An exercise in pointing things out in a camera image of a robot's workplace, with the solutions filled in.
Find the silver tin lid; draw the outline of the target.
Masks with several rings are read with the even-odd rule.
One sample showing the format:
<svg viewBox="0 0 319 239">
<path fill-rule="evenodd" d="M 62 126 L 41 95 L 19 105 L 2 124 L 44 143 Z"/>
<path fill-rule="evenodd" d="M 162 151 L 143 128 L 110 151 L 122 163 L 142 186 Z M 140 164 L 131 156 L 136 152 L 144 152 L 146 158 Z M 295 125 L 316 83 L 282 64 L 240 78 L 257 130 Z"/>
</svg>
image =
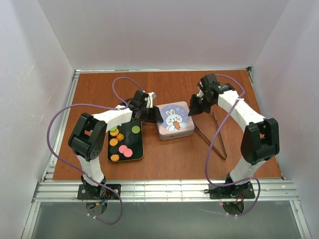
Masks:
<svg viewBox="0 0 319 239">
<path fill-rule="evenodd" d="M 173 126 L 175 130 L 179 130 L 193 121 L 192 117 L 188 116 L 189 108 L 186 102 L 158 105 L 158 108 L 163 118 L 164 127 L 170 131 L 173 131 L 171 129 Z"/>
</svg>

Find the black cookie tray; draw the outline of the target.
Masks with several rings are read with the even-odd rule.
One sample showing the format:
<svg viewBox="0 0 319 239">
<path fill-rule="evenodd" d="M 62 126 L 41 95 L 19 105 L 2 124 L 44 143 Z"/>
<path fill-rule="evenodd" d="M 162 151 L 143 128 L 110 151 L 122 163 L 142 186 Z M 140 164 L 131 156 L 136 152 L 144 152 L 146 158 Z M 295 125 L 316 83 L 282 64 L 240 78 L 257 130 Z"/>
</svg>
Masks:
<svg viewBox="0 0 319 239">
<path fill-rule="evenodd" d="M 132 133 L 132 127 L 133 126 L 139 126 L 141 128 L 141 131 L 138 134 L 134 134 Z M 143 155 L 144 155 L 144 147 L 143 147 L 143 135 L 142 135 L 142 123 L 140 120 L 133 120 L 131 122 L 128 123 L 124 123 L 122 125 L 117 126 L 119 133 L 123 134 L 125 136 L 124 140 L 122 141 L 118 141 L 118 144 L 116 145 L 118 148 L 121 145 L 126 145 L 127 148 L 131 149 L 133 151 L 133 155 L 129 158 L 125 157 L 122 153 L 119 153 L 118 151 L 118 155 L 120 157 L 119 161 L 116 162 L 126 162 L 126 161 L 134 161 L 134 160 L 140 160 L 142 159 Z M 110 160 L 111 157 L 111 153 L 109 152 L 110 149 L 110 144 L 109 141 L 112 138 L 116 138 L 111 136 L 109 134 L 109 131 L 107 132 L 107 158 L 110 162 L 112 162 Z"/>
</svg>

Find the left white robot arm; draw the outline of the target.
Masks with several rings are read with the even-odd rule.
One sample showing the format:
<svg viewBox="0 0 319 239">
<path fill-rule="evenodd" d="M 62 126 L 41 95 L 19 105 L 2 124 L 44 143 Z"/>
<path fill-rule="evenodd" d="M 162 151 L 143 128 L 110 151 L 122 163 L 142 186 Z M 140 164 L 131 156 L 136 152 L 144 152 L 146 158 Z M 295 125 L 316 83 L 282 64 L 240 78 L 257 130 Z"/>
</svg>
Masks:
<svg viewBox="0 0 319 239">
<path fill-rule="evenodd" d="M 102 172 L 99 154 L 103 149 L 106 132 L 132 120 L 162 123 L 163 118 L 156 106 L 134 107 L 118 105 L 106 112 L 91 115 L 83 113 L 68 141 L 69 147 L 80 162 L 85 190 L 95 199 L 105 195 L 106 178 Z"/>
</svg>

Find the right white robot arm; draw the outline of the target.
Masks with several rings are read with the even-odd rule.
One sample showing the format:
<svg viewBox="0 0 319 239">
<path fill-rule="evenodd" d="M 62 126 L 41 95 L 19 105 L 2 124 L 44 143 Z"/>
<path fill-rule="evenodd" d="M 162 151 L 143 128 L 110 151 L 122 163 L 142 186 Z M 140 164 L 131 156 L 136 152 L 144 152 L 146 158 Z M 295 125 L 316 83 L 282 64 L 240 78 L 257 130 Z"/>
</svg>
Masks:
<svg viewBox="0 0 319 239">
<path fill-rule="evenodd" d="M 217 105 L 232 117 L 243 131 L 240 146 L 241 158 L 227 175 L 224 184 L 214 184 L 213 189 L 223 195 L 235 197 L 246 189 L 255 172 L 280 151 L 279 124 L 254 111 L 230 85 L 205 87 L 197 85 L 198 94 L 190 99 L 189 116 L 210 112 Z"/>
</svg>

